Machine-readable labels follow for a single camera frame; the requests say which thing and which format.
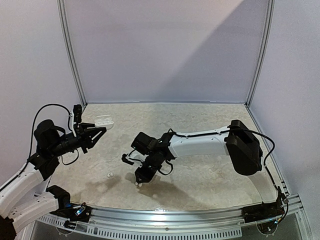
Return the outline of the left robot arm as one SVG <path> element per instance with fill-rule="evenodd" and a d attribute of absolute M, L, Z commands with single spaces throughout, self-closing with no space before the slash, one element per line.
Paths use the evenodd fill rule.
<path fill-rule="evenodd" d="M 86 205 L 70 202 L 70 194 L 52 185 L 39 196 L 18 205 L 33 188 L 47 181 L 60 164 L 59 157 L 82 149 L 83 153 L 95 146 L 107 132 L 94 123 L 75 123 L 74 130 L 66 133 L 50 119 L 42 121 L 34 131 L 36 152 L 31 155 L 15 176 L 0 188 L 0 238 L 13 240 L 17 233 L 36 219 L 48 214 L 61 214 L 71 221 L 89 220 Z"/>

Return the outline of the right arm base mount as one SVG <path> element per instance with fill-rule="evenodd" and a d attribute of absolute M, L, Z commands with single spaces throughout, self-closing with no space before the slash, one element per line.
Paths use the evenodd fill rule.
<path fill-rule="evenodd" d="M 241 215 L 245 223 L 252 223 L 267 219 L 274 219 L 285 214 L 285 208 L 280 200 L 271 203 L 260 203 L 245 206 L 241 209 Z"/>

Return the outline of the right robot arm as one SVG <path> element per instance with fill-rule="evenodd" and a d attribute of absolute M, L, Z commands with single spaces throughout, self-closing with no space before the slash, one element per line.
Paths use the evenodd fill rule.
<path fill-rule="evenodd" d="M 250 130 L 240 120 L 232 120 L 230 125 L 214 130 L 180 133 L 170 129 L 160 138 L 140 132 L 133 140 L 132 151 L 123 154 L 121 160 L 131 166 L 136 165 L 137 185 L 149 183 L 163 163 L 185 156 L 224 155 L 231 159 L 236 173 L 247 176 L 257 189 L 262 204 L 258 213 L 269 218 L 278 210 L 276 200 L 281 196 L 281 188 L 266 166 L 258 132 Z"/>

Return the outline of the white oval charging case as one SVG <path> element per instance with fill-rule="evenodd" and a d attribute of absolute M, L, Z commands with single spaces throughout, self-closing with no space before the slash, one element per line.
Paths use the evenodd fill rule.
<path fill-rule="evenodd" d="M 94 125 L 96 128 L 106 128 L 110 130 L 113 128 L 115 122 L 111 115 L 99 115 L 94 118 Z"/>

